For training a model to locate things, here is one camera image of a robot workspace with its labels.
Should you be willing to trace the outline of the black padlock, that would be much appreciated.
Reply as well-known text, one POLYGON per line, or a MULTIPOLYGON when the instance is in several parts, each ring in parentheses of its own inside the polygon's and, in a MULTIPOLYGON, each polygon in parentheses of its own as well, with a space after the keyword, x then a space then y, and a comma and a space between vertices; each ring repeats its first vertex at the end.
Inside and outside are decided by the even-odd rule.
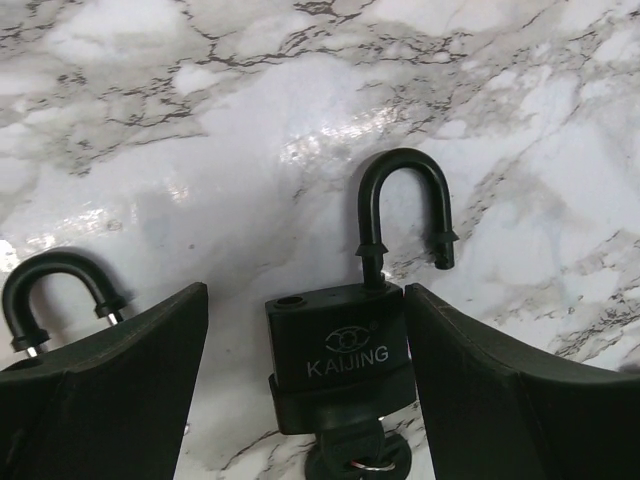
POLYGON ((316 434, 377 421, 416 399, 404 320, 404 291, 382 272, 380 194, 400 169, 427 188, 427 243, 439 270, 455 265, 451 201, 445 175, 412 148, 380 154, 366 169, 357 198, 363 279, 359 283, 271 300, 265 311, 274 372, 269 378, 278 428, 316 434))

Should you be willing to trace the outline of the black head key pair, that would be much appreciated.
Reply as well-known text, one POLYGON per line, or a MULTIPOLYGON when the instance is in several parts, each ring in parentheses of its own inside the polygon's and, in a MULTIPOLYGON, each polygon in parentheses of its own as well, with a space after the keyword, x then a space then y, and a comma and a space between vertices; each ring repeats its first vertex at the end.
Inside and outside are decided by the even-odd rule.
POLYGON ((400 434, 386 435, 380 419, 316 435, 304 476, 309 480, 407 479, 412 451, 400 434))

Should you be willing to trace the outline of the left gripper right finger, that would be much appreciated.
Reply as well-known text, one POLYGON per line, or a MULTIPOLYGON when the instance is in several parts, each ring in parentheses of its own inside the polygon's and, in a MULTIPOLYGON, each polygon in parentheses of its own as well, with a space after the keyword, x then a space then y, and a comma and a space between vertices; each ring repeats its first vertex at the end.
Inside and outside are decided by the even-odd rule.
POLYGON ((639 378, 534 348, 419 284, 405 318, 439 479, 635 479, 639 378))

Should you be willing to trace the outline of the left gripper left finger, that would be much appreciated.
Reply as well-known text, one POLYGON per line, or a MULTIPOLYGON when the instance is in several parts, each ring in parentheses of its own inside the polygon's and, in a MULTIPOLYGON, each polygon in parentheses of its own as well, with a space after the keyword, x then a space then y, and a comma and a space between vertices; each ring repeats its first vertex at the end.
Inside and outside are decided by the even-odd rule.
POLYGON ((1 372, 4 479, 171 479, 208 329, 196 282, 1 372))

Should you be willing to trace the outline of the yellow padlock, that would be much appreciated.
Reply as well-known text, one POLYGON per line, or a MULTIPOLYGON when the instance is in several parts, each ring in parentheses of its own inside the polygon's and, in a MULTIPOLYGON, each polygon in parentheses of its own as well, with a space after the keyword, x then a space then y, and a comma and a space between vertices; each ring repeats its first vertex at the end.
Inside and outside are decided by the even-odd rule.
POLYGON ((123 322, 127 300, 98 261, 53 249, 24 260, 8 275, 1 306, 12 349, 35 358, 47 351, 52 337, 67 340, 79 329, 88 307, 102 324, 123 322))

